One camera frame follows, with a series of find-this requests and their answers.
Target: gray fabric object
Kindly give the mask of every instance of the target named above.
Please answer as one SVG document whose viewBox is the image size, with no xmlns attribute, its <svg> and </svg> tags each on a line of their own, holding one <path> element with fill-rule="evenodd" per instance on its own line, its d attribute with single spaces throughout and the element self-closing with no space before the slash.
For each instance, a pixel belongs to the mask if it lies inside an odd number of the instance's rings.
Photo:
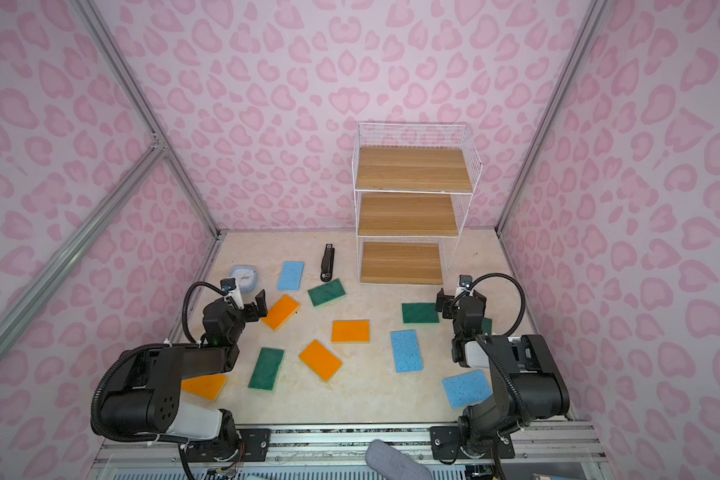
<svg viewBox="0 0 720 480">
<path fill-rule="evenodd" d="M 365 463 L 388 480 L 432 480 L 432 473 L 409 456 L 381 440 L 374 440 L 365 452 Z"/>
</svg>

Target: light blue sponge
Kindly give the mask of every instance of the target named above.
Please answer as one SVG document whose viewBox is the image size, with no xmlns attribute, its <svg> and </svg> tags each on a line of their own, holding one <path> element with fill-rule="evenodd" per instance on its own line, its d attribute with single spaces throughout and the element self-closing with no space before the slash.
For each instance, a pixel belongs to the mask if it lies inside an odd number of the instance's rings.
<svg viewBox="0 0 720 480">
<path fill-rule="evenodd" d="M 304 262 L 285 262 L 282 264 L 280 281 L 277 284 L 278 290 L 298 290 L 302 284 L 302 272 Z"/>
<path fill-rule="evenodd" d="M 424 369 L 422 354 L 418 350 L 416 330 L 392 332 L 394 369 L 398 373 L 419 372 Z"/>
<path fill-rule="evenodd" d="M 443 379 L 445 395 L 451 408 L 459 408 L 480 403 L 492 394 L 488 380 L 482 370 Z"/>
</svg>

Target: blue alarm clock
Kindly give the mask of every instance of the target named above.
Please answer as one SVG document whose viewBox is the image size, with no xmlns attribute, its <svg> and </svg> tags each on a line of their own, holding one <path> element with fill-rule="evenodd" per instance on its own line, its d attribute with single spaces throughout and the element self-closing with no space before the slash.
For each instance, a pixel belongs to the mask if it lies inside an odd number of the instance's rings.
<svg viewBox="0 0 720 480">
<path fill-rule="evenodd" d="M 230 278 L 235 279 L 240 293 L 251 293 L 259 281 L 259 273 L 252 266 L 236 266 L 230 272 Z"/>
</svg>

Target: pink wall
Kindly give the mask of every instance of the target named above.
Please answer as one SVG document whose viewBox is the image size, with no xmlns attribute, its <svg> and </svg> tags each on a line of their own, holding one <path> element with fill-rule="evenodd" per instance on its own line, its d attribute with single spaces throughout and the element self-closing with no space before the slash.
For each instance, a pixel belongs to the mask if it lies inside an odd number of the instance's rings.
<svg viewBox="0 0 720 480">
<path fill-rule="evenodd" d="M 356 120 L 466 122 L 494 225 L 588 2 L 98 2 L 222 228 L 353 226 Z"/>
<path fill-rule="evenodd" d="M 145 145 L 66 2 L 0 2 L 0 313 Z"/>
<path fill-rule="evenodd" d="M 720 477 L 720 2 L 618 2 L 509 252 L 620 478 Z"/>
<path fill-rule="evenodd" d="M 210 237 L 159 164 L 0 362 L 0 479 L 84 477 L 90 397 L 124 350 L 161 341 Z"/>
</svg>

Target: wooden shelf board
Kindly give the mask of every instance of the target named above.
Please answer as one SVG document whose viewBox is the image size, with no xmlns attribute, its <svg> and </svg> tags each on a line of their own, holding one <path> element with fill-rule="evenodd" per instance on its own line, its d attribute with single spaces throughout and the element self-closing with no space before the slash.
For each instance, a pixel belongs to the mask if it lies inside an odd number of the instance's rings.
<svg viewBox="0 0 720 480">
<path fill-rule="evenodd" d="M 359 236 L 458 236 L 450 195 L 364 194 Z"/>
<path fill-rule="evenodd" d="M 440 249 L 437 244 L 365 242 L 360 281 L 442 285 Z"/>
<path fill-rule="evenodd" d="M 472 183 L 456 148 L 362 147 L 357 188 L 470 194 Z"/>
</svg>

